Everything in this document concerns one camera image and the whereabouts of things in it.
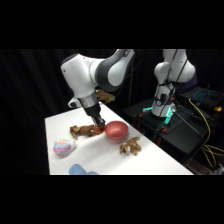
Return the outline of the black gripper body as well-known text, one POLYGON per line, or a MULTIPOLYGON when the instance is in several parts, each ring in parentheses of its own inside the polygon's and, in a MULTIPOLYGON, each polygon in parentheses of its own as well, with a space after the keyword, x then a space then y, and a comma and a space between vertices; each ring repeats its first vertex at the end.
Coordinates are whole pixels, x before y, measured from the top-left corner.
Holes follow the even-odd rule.
POLYGON ((96 123, 100 123, 102 121, 102 118, 100 116, 100 105, 95 104, 91 107, 85 108, 84 111, 88 116, 90 116, 96 123))

